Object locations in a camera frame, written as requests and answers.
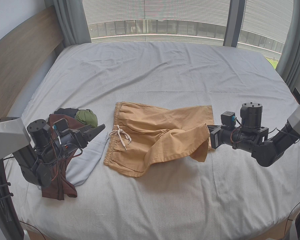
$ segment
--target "headboard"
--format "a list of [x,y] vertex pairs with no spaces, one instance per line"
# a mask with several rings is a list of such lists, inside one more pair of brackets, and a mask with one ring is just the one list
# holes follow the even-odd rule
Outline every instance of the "headboard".
[[0,39],[0,117],[6,117],[29,78],[63,40],[50,6]]

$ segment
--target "white label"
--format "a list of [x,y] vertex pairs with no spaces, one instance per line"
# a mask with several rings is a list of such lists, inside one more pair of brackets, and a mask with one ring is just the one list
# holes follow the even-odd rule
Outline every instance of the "white label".
[[214,139],[216,141],[216,148],[218,147],[218,134],[215,134],[214,135]]

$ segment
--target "white bed sheet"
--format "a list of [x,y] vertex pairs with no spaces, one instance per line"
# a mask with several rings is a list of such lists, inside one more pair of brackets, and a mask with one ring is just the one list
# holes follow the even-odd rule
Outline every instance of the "white bed sheet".
[[[168,109],[212,105],[214,120],[243,102],[263,105],[262,125],[283,127],[297,102],[262,54],[184,42],[108,42],[65,49],[26,110],[27,126],[60,107],[91,109],[106,131],[119,101]],[[140,178],[96,165],[77,198],[58,201],[6,173],[19,218],[55,239],[248,239],[286,218],[300,201],[300,142],[268,168],[223,145],[206,162],[152,165]]]

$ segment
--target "brown garment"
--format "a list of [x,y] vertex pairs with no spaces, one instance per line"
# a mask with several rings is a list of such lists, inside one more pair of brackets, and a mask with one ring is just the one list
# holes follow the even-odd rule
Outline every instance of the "brown garment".
[[117,125],[132,139],[111,135],[104,164],[121,174],[140,177],[154,163],[190,156],[204,162],[213,125],[212,106],[193,106],[174,110],[131,102],[118,102],[113,130]]
[[[77,121],[76,119],[64,115],[64,114],[50,114],[49,120],[47,124],[49,126],[53,126],[54,122],[65,118],[68,121],[68,125],[70,129],[79,129],[82,126],[84,126],[83,123]],[[55,131],[52,131],[52,138],[56,138],[57,135]],[[71,158],[74,156],[76,150],[73,151],[68,158]],[[70,182],[66,180],[66,169],[71,160],[61,160],[59,161],[59,174],[58,176],[51,182],[50,186],[43,187],[41,189],[42,191],[42,197],[44,198],[53,198],[58,200],[64,200],[64,194],[67,194],[70,198],[76,198],[77,197],[77,191]],[[55,164],[51,169],[52,177],[54,177],[57,173],[57,165]]]

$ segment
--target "tan shorts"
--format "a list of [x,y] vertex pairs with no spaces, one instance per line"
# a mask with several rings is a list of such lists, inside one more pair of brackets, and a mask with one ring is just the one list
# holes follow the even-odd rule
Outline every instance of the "tan shorts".
[[213,125],[212,106],[165,108],[118,102],[114,110],[113,130],[120,126],[132,139],[128,144],[122,134],[110,138],[104,164],[121,174],[140,177],[154,163],[190,156],[204,162],[209,148],[209,130]]

